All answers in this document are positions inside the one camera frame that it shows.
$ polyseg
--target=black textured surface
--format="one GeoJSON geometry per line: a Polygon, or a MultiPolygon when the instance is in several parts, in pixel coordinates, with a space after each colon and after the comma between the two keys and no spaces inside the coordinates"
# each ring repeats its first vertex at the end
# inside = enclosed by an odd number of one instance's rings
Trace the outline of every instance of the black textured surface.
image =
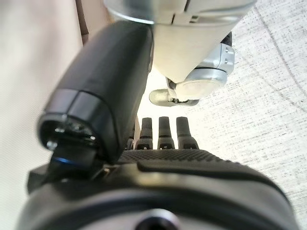
{"type": "Polygon", "coordinates": [[[137,162],[141,160],[165,161],[223,161],[213,154],[199,149],[166,149],[124,151],[119,162],[137,162]]]}

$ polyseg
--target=black arm cover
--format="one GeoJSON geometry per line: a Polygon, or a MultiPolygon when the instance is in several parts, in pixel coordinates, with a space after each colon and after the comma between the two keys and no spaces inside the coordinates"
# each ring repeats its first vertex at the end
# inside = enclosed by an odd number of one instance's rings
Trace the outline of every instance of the black arm cover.
{"type": "Polygon", "coordinates": [[[49,100],[38,127],[42,143],[46,145],[42,131],[46,115],[66,114],[85,123],[99,139],[100,155],[115,162],[134,125],[152,49],[147,25],[120,21],[100,31],[78,54],[49,100]]]}

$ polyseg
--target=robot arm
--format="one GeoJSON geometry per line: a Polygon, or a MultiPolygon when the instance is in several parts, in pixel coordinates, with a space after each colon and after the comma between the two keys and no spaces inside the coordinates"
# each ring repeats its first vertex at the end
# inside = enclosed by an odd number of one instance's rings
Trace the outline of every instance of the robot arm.
{"type": "Polygon", "coordinates": [[[115,19],[151,24],[153,65],[167,89],[153,91],[161,106],[195,105],[225,85],[234,68],[231,30],[255,0],[105,0],[115,19]]]}

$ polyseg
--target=white fabric surface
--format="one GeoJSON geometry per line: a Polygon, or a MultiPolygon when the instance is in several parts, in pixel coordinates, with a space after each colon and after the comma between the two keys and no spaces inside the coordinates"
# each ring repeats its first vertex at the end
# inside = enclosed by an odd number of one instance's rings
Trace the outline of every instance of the white fabric surface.
{"type": "MultiPolygon", "coordinates": [[[[234,30],[234,73],[195,107],[149,103],[164,78],[151,73],[139,118],[188,116],[200,148],[245,163],[287,193],[307,230],[307,6],[259,0],[234,30]]],[[[35,124],[50,92],[82,46],[74,0],[0,3],[0,230],[13,228],[30,169],[48,161],[35,124]]]]}
{"type": "Polygon", "coordinates": [[[0,230],[10,230],[28,171],[49,159],[36,121],[82,40],[74,0],[1,1],[0,18],[0,230]]]}

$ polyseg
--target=black cover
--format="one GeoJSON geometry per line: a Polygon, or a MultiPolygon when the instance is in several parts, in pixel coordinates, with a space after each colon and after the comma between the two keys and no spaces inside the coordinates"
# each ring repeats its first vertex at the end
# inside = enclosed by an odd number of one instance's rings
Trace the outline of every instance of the black cover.
{"type": "Polygon", "coordinates": [[[38,125],[42,143],[46,146],[53,128],[44,125],[53,119],[65,122],[61,115],[67,114],[99,138],[100,156],[116,162],[133,128],[152,50],[148,25],[120,21],[100,31],[78,54],[47,104],[38,125]]]}

